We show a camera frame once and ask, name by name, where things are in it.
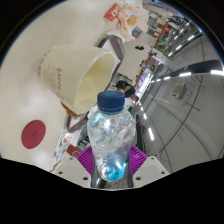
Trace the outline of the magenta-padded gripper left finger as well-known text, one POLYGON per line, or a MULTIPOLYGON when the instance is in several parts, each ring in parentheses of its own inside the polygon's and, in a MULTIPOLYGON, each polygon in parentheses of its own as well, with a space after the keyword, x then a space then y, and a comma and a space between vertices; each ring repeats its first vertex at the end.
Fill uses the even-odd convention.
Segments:
POLYGON ((95 170, 91 147, 87 147, 76 157, 67 157, 56 169, 55 174, 84 188, 90 188, 95 170))

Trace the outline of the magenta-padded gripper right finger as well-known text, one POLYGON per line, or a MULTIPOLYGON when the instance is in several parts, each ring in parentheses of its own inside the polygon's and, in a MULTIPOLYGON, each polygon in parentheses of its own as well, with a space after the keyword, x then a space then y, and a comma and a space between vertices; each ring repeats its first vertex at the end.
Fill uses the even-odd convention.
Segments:
POLYGON ((155 156, 147 156, 138 148, 131 148, 127 171, 129 188, 143 187, 168 174, 169 172, 155 156))

